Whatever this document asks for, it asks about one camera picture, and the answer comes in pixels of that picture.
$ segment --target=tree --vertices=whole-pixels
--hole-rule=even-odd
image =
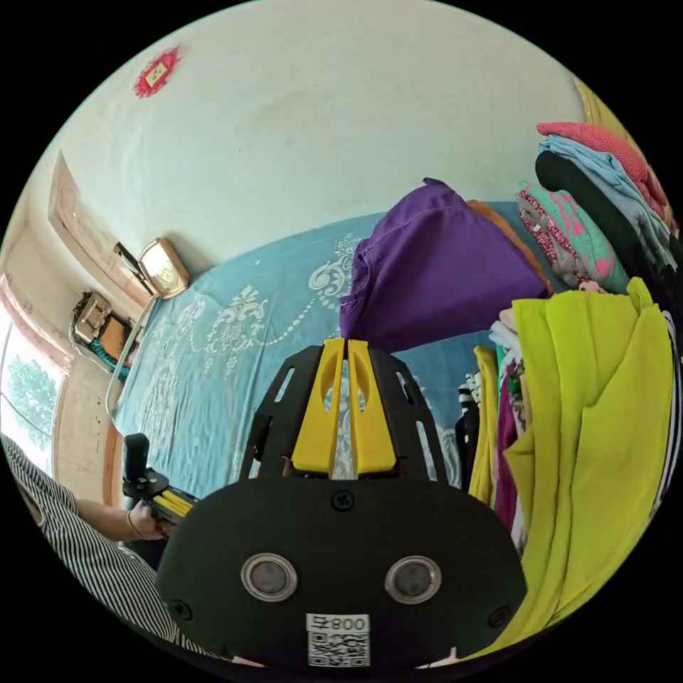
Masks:
[[[52,419],[57,401],[57,384],[35,360],[12,359],[8,398],[26,419],[21,422],[33,443],[45,450],[50,445]]]

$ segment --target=door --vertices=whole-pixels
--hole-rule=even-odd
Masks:
[[[116,238],[94,219],[78,190],[62,152],[53,172],[48,217],[74,258],[97,280],[102,294],[124,300],[127,316],[137,319],[150,294],[114,253]]]

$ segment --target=orange cloth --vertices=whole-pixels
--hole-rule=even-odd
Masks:
[[[505,236],[521,251],[522,255],[529,262],[529,265],[539,274],[539,277],[546,283],[546,289],[548,293],[552,295],[553,285],[550,284],[550,280],[546,277],[543,272],[539,262],[532,253],[531,249],[521,241],[517,233],[512,229],[512,226],[499,214],[497,214],[488,204],[484,204],[483,201],[477,201],[476,199],[470,199],[467,205],[476,211],[481,216],[488,218],[492,223],[495,223],[505,234]]]

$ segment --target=label sticker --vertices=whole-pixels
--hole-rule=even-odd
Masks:
[[[306,614],[308,663],[312,667],[369,667],[367,614]]]

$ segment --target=bracelet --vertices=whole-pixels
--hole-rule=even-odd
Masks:
[[[133,526],[133,522],[130,519],[130,513],[132,510],[128,511],[128,514],[126,515],[126,519],[128,520],[128,526],[130,527],[130,530],[141,540],[141,541],[146,541],[147,539],[140,534],[140,532]]]

